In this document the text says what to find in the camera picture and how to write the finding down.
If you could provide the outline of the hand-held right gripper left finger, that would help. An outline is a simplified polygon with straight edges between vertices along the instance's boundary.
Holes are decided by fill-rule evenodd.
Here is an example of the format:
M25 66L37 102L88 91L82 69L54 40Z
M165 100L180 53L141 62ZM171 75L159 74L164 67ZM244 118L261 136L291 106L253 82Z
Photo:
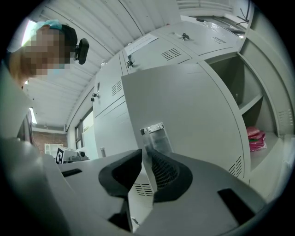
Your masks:
M141 169L140 149L60 165L46 158L48 184L71 232L132 232L128 193Z

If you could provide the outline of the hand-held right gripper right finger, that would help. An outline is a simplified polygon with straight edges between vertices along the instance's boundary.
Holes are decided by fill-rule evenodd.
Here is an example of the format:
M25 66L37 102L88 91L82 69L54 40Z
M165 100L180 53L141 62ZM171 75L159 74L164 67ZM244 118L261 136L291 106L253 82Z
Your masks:
M219 236L234 234L266 202L223 168L175 153L151 151L156 179L153 208L141 236Z

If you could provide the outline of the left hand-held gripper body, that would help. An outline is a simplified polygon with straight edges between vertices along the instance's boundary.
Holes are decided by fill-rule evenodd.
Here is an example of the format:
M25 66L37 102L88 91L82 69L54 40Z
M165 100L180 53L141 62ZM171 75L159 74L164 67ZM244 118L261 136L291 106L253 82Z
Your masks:
M84 151L77 151L68 147L58 146L55 158L55 162L58 165L87 160L89 160L89 157L86 156Z

